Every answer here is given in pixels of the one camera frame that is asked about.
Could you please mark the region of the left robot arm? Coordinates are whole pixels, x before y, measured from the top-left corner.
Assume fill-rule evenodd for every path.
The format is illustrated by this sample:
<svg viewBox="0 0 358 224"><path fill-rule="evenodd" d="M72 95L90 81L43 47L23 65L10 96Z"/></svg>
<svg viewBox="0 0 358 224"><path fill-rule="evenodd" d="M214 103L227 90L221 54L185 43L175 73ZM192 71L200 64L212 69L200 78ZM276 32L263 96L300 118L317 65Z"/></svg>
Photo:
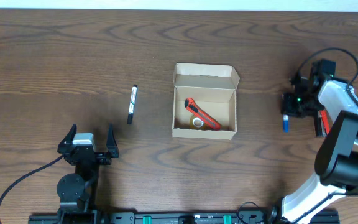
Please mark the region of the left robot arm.
<svg viewBox="0 0 358 224"><path fill-rule="evenodd" d="M75 124L59 143L57 152L75 166L74 173L65 175L57 184L61 210L87 212L94 209L99 168L111 165L112 159L119 157L113 126L109 127L106 148L106 152L96 152L94 134L78 133Z"/></svg>

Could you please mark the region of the blue whiteboard marker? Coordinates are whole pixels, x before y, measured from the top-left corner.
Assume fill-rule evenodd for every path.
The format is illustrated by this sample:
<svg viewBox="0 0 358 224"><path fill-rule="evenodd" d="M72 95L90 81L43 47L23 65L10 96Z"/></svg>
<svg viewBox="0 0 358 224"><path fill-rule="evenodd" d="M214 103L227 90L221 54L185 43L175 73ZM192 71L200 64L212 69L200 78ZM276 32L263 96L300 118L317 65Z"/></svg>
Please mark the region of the blue whiteboard marker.
<svg viewBox="0 0 358 224"><path fill-rule="evenodd" d="M283 115L283 131L285 133L289 132L289 116L286 114Z"/></svg>

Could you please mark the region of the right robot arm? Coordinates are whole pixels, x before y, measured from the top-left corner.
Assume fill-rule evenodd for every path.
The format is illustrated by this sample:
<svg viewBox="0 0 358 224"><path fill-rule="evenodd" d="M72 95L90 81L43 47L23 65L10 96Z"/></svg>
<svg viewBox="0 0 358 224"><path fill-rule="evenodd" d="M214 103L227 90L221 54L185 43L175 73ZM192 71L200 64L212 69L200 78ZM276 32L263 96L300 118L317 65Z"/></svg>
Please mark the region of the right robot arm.
<svg viewBox="0 0 358 224"><path fill-rule="evenodd" d="M269 223L309 223L336 200L358 196L358 98L335 70L335 62L318 60L308 78L296 74L294 91L283 94L282 115L312 116L319 123L319 112L325 111L333 125L318 150L313 174L273 207Z"/></svg>

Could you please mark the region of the orange utility knife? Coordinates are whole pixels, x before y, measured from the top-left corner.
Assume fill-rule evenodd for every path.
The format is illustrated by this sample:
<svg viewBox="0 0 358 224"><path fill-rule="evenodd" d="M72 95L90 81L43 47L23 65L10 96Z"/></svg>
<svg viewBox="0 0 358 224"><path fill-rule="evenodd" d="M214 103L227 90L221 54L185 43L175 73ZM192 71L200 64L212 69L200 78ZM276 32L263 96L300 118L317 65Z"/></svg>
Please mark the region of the orange utility knife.
<svg viewBox="0 0 358 224"><path fill-rule="evenodd" d="M185 108L195 115L197 118L202 120L205 125L209 126L211 129L218 131L222 128L221 124L218 123L213 117L211 117L208 113L202 110L192 98L187 98L185 100Z"/></svg>

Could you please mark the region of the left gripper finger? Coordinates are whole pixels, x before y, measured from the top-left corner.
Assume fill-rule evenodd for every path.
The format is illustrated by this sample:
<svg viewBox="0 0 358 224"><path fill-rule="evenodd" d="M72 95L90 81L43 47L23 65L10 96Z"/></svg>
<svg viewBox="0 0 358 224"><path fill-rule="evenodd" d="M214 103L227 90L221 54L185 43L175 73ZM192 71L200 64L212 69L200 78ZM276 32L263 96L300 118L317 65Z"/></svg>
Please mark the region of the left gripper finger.
<svg viewBox="0 0 358 224"><path fill-rule="evenodd" d="M68 134L59 143L58 147L68 147L68 146L72 145L75 134L76 134L76 125L74 124L70 128Z"/></svg>
<svg viewBox="0 0 358 224"><path fill-rule="evenodd" d="M109 125L107 140L106 140L106 148L108 149L108 152L110 154L119 154L119 149L116 143L116 140L114 138L113 133L113 125Z"/></svg>

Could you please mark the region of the clear tape roll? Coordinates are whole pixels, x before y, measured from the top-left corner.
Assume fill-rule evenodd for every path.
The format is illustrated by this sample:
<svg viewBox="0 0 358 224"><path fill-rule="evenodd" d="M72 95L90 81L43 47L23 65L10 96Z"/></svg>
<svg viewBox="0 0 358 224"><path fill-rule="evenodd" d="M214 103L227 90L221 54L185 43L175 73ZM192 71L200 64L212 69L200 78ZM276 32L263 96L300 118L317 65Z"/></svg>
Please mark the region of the clear tape roll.
<svg viewBox="0 0 358 224"><path fill-rule="evenodd" d="M195 115L190 118L189 125L190 129L204 130L206 128L206 123Z"/></svg>

